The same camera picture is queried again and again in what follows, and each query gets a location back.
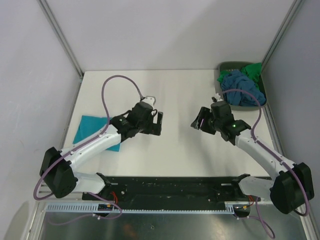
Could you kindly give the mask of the teal t-shirt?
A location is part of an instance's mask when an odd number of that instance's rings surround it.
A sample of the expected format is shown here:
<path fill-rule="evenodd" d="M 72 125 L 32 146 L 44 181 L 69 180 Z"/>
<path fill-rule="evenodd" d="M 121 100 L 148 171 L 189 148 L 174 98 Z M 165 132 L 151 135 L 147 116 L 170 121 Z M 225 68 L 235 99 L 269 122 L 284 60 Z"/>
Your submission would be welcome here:
<path fill-rule="evenodd" d="M 109 120 L 108 117 L 83 115 L 72 142 L 72 149 L 80 150 L 95 145 Z"/>

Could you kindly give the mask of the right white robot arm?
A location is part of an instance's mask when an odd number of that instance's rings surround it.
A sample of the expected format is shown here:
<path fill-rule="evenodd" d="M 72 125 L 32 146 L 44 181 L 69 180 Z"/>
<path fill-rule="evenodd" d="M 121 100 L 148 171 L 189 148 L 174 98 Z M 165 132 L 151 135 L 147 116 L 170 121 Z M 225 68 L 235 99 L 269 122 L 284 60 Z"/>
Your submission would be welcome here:
<path fill-rule="evenodd" d="M 295 163 L 254 136 L 249 124 L 232 114 L 225 101 L 213 102 L 209 108 L 201 107 L 190 125 L 196 130 L 221 137 L 251 156 L 269 175 L 262 179 L 242 174 L 233 179 L 231 196 L 242 201 L 248 195 L 269 200 L 283 214 L 296 211 L 305 205 L 309 213 L 309 201 L 314 198 L 311 169 L 305 163 Z"/>

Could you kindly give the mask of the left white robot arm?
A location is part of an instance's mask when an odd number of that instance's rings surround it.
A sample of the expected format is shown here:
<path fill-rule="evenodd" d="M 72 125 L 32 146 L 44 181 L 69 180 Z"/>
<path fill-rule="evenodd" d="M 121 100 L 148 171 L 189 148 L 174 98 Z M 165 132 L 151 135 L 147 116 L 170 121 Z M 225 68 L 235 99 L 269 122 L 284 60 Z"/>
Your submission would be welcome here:
<path fill-rule="evenodd" d="M 125 114 L 111 118 L 109 124 L 76 143 L 71 148 L 45 152 L 40 169 L 40 180 L 58 199 L 70 193 L 92 193 L 98 199 L 110 196 L 110 182 L 101 173 L 88 174 L 78 169 L 108 148 L 116 146 L 138 133 L 159 136 L 163 113 L 155 109 L 156 99 L 146 96 Z"/>

